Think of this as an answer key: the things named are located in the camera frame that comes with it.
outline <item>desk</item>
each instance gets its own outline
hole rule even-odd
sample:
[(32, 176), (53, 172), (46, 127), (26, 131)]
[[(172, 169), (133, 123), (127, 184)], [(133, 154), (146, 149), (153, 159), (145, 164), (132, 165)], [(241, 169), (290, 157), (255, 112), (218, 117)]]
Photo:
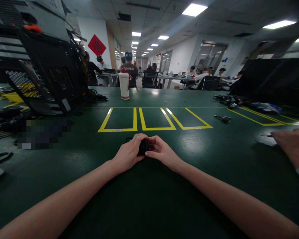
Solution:
[[(0, 140), (0, 153), (14, 152), (10, 160), (0, 164), (5, 170), (0, 177), (0, 228), (113, 158), (126, 137), (135, 133), (159, 135), (187, 163), (251, 194), (299, 225), (299, 176), (282, 150), (255, 142), (257, 135), (299, 125), (262, 126), (253, 122), (213, 100), (213, 95), (226, 92), (131, 88), (131, 98), (124, 101), (119, 88), (90, 88), (109, 100), (86, 106), (83, 116), (69, 117), (74, 121), (71, 132), (63, 133), (54, 149), (20, 150), (13, 146), (13, 138)], [(133, 108), (137, 107), (137, 131), (97, 133), (110, 107), (114, 108), (106, 129), (132, 128)], [(160, 109), (163, 107), (176, 130), (143, 131), (138, 107), (142, 107), (146, 127), (170, 127)], [(184, 127), (203, 124), (184, 107), (213, 128), (182, 130), (165, 108)], [(242, 109), (239, 113), (270, 123)], [(233, 119), (223, 124), (214, 115)], [(157, 235), (247, 238), (188, 181), (150, 158), (105, 185), (61, 238), (147, 239)]]

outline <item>wall sign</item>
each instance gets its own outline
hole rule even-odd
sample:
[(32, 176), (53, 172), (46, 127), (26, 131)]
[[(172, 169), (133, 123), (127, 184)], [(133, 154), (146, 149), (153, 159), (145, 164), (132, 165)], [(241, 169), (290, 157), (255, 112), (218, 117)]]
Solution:
[(95, 55), (102, 55), (106, 49), (106, 46), (100, 41), (100, 39), (98, 39), (96, 35), (92, 37), (88, 47)]

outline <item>yellow bin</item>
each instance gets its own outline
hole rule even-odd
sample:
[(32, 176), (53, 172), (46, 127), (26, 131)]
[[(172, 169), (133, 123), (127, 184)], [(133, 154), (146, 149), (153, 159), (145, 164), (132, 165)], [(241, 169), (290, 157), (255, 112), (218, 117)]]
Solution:
[(16, 92), (4, 94), (2, 96), (6, 97), (10, 102), (24, 103), (23, 99)]

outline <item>doorway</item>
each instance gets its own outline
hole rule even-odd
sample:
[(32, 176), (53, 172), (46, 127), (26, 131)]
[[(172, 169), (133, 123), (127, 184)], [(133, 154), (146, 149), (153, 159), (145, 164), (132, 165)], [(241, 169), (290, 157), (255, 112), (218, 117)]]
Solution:
[(173, 53), (173, 51), (169, 51), (169, 52), (162, 54), (159, 72), (163, 73), (164, 71), (166, 71), (168, 73), (170, 61), (172, 59), (172, 53)]
[(204, 67), (212, 67), (212, 74), (214, 74), (220, 64), (226, 48), (226, 44), (212, 44), (203, 41), (203, 43), (200, 45), (200, 50), (195, 61), (195, 67), (197, 70), (199, 71)]

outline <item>forearm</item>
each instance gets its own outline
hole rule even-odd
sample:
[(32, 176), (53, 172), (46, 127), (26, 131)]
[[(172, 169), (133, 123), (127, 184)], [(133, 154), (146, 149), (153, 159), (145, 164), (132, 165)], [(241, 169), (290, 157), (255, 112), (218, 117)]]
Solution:
[(0, 230), (0, 238), (57, 238), (87, 202), (120, 172), (107, 161), (39, 202)]
[(183, 163), (176, 170), (215, 204), (250, 238), (299, 238), (299, 226), (252, 197)]

